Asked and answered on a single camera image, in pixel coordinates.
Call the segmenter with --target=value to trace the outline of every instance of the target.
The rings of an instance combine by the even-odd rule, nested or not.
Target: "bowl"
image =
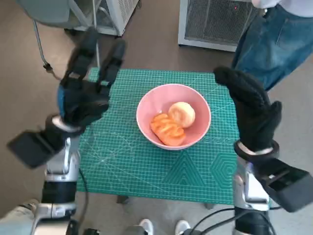
[[[167,113],[172,104],[187,102],[195,110],[196,119],[192,126],[185,128],[186,139],[180,146],[164,145],[150,129],[153,117]],[[210,107],[196,90],[181,84],[166,84],[146,93],[137,107],[136,119],[141,133],[156,146],[167,150],[181,150],[197,143],[207,133],[211,123]]]

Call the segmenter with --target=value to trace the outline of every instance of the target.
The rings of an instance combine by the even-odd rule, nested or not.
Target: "gray floor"
[[[212,71],[217,65],[229,65],[233,54],[195,47],[178,47],[179,0],[142,0],[127,27],[128,42],[125,68]],[[74,40],[62,29],[39,26],[47,60],[62,76]],[[102,36],[101,52],[106,53],[113,38]],[[17,203],[39,197],[43,169],[30,171],[8,152],[5,144],[24,129],[37,128],[45,117],[57,111],[58,81],[42,68],[31,20],[11,0],[0,3],[0,215]],[[276,140],[281,158],[295,167],[313,173],[313,58],[297,69],[271,92],[273,100],[283,102],[283,121]],[[78,193],[78,204],[83,195]],[[173,234],[175,222],[185,218],[195,224],[207,214],[198,203],[136,198],[130,205],[115,203],[115,196],[92,194],[85,226],[118,235],[126,226],[144,217],[152,219],[156,234]],[[213,224],[230,214],[207,221]],[[296,214],[284,211],[271,213],[278,234],[311,234],[313,206]],[[230,234],[226,225],[212,234]]]

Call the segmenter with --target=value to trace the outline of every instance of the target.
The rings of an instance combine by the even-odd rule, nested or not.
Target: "table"
[[[89,78],[97,79],[93,68]],[[180,83],[207,100],[212,122],[204,138],[182,151],[150,143],[136,123],[140,99],[152,88]],[[110,108],[82,135],[81,168],[90,192],[232,204],[233,143],[238,139],[235,108],[214,74],[183,71],[121,70],[111,91]],[[78,189],[83,191],[82,181]]]

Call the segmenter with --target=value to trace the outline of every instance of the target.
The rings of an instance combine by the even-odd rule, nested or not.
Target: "bread roll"
[[[150,128],[168,146],[179,146],[186,138],[184,129],[167,114],[156,115],[150,123]]]
[[[168,110],[168,116],[181,127],[190,127],[196,118],[195,110],[186,102],[177,102]]]

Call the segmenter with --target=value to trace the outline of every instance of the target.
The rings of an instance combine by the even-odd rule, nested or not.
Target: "chair leg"
[[[97,9],[95,5],[95,0],[92,0],[92,13],[93,13],[93,26],[97,30]],[[97,42],[96,45],[96,60],[97,60],[97,66],[100,69],[100,55],[99,55],[99,44]]]
[[[52,70],[51,65],[47,62],[47,60],[45,60],[45,56],[44,56],[44,52],[43,52],[43,47],[41,45],[41,41],[40,41],[40,37],[39,37],[39,32],[38,32],[38,28],[37,28],[37,23],[36,21],[33,20],[33,24],[34,24],[34,31],[35,31],[35,35],[36,35],[36,39],[37,39],[37,44],[38,44],[38,48],[39,48],[39,52],[40,52],[40,56],[41,59],[44,62],[44,68],[47,71]]]

